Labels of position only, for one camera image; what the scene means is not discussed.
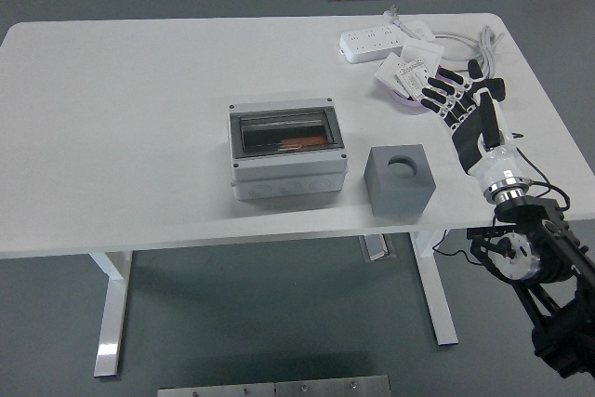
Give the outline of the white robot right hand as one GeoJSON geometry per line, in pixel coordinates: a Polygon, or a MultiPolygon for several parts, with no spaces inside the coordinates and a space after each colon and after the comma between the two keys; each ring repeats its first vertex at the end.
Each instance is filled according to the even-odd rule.
{"type": "Polygon", "coordinates": [[[488,78],[477,60],[468,63],[468,75],[438,69],[422,88],[420,104],[441,117],[452,131],[464,172],[487,189],[509,178],[521,178],[518,151],[512,142],[499,103],[506,97],[505,82],[488,78]]]}

